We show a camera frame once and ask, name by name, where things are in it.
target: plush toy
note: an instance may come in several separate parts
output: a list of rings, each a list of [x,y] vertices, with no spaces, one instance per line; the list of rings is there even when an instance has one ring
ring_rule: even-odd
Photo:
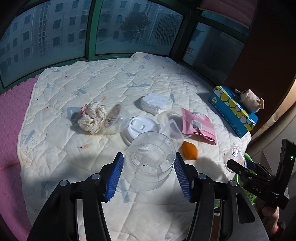
[[[260,109],[264,109],[264,100],[256,96],[250,89],[247,91],[235,90],[235,92],[240,94],[240,102],[249,112],[256,113]]]

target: quilted mat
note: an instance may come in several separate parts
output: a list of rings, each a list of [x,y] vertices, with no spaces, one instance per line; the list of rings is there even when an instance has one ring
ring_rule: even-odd
[[[80,107],[92,101],[103,100],[107,109],[122,102],[133,117],[147,114],[140,99],[154,92],[167,98],[167,109],[183,107],[207,115],[218,144],[187,139],[196,145],[199,157],[186,162],[216,181],[231,179],[222,157],[231,144],[245,151],[251,135],[240,139],[230,131],[208,104],[211,91],[201,78],[170,58],[146,53],[44,70],[33,89],[17,146],[31,223],[60,180],[82,181],[111,163],[117,152],[125,153],[127,145],[120,134],[91,135],[79,128]],[[195,204],[183,197],[174,170],[163,186],[152,191],[134,190],[122,175],[114,197],[103,203],[112,240],[182,240],[194,209]],[[80,240],[85,240],[81,202],[78,226]]]

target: metal bolt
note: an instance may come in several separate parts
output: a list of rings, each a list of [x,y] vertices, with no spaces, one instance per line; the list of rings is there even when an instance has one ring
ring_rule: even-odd
[[[100,174],[98,174],[98,173],[95,173],[95,174],[93,174],[93,175],[91,176],[91,178],[94,179],[94,180],[98,180],[100,177],[101,177],[101,176],[100,176]]]
[[[233,187],[237,186],[237,182],[235,180],[230,180],[229,184]]]
[[[207,178],[207,176],[205,174],[203,174],[203,173],[198,174],[197,177],[199,179],[206,179]]]
[[[68,184],[68,181],[67,180],[62,180],[62,181],[59,182],[59,184],[61,186],[66,186]]]

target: white styrofoam block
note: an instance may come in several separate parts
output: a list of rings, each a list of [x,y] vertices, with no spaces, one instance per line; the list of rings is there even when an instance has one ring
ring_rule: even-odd
[[[163,96],[149,93],[141,99],[141,107],[144,111],[157,115],[165,109],[166,101],[167,99]]]

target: tree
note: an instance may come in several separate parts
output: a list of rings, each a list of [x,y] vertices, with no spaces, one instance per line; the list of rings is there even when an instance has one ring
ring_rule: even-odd
[[[132,11],[126,16],[119,30],[123,31],[123,37],[131,42],[136,38],[137,33],[149,26],[150,23],[145,12]]]

